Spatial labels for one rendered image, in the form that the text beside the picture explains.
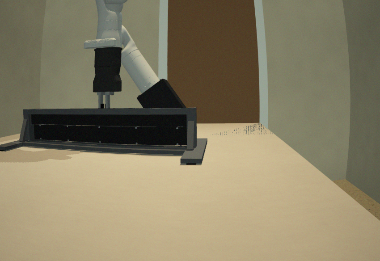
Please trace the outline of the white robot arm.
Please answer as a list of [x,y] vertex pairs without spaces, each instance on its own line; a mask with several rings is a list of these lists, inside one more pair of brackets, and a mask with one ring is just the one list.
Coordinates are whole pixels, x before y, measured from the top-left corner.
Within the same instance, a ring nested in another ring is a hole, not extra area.
[[140,90],[144,93],[159,80],[155,72],[142,56],[135,42],[122,25],[123,4],[128,0],[95,0],[98,12],[97,32],[105,29],[118,29],[122,31],[121,63]]

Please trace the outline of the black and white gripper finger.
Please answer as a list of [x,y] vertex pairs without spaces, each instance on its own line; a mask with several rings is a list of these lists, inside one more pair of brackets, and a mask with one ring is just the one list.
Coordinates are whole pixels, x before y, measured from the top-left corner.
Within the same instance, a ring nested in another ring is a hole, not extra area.
[[105,92],[97,92],[97,95],[98,95],[98,108],[104,108],[103,95],[105,95]]
[[110,95],[114,95],[114,92],[105,92],[105,96],[106,96],[105,108],[110,108]]

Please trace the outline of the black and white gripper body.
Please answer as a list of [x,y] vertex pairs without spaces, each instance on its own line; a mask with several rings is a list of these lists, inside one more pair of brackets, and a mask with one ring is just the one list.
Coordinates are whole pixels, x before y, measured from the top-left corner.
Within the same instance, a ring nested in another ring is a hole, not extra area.
[[84,42],[85,49],[95,51],[93,92],[121,92],[120,78],[122,32],[105,29],[97,32],[96,40]]

